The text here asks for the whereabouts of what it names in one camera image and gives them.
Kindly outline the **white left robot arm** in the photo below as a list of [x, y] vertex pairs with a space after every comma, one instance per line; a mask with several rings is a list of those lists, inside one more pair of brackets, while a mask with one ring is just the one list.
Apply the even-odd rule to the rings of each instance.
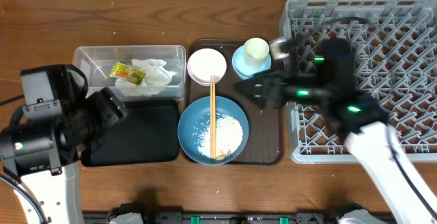
[[88, 93], [73, 65], [20, 74], [25, 104], [1, 131], [1, 180], [14, 189], [28, 223], [84, 223], [79, 152], [89, 149], [128, 109], [105, 87]]

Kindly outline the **yellow green snack wrapper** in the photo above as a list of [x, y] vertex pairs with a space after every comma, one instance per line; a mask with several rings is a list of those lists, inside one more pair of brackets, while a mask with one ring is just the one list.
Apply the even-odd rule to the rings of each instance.
[[145, 73], [134, 66], [129, 66], [117, 61], [108, 76], [138, 85], [145, 78]]

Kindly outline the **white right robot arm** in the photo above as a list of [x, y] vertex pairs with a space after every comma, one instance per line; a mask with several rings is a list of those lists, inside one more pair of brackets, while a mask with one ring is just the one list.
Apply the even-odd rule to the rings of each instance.
[[322, 40], [316, 76], [296, 74], [297, 40], [270, 43], [282, 69], [266, 70], [239, 81], [234, 89], [263, 109], [286, 102], [316, 105], [328, 128], [368, 173], [398, 223], [435, 223], [436, 196], [400, 147], [389, 115], [370, 94], [356, 88], [350, 42]]

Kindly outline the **cream white cup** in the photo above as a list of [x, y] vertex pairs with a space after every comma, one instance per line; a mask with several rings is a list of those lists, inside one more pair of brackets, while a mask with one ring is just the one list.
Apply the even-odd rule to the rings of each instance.
[[252, 69], [258, 69], [266, 62], [270, 48], [267, 41], [261, 38], [251, 38], [244, 43], [244, 61]]

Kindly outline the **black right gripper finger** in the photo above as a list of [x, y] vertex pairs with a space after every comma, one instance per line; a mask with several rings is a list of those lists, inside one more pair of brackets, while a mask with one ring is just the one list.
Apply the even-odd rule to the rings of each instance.
[[244, 91], [262, 88], [263, 84], [269, 81], [271, 78], [272, 76], [270, 74], [256, 74], [249, 79], [234, 83], [234, 89]]
[[247, 100], [251, 101], [257, 107], [260, 107], [260, 88], [256, 88], [253, 90], [236, 90], [240, 95], [244, 96]]

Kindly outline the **white napkin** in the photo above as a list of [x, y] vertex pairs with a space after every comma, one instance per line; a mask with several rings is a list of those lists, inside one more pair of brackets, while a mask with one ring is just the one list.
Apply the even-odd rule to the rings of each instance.
[[170, 84], [177, 72], [165, 69], [167, 62], [161, 59], [133, 59], [131, 66], [145, 73], [140, 84], [117, 78], [115, 86], [120, 88], [124, 96], [153, 96], [159, 94]]

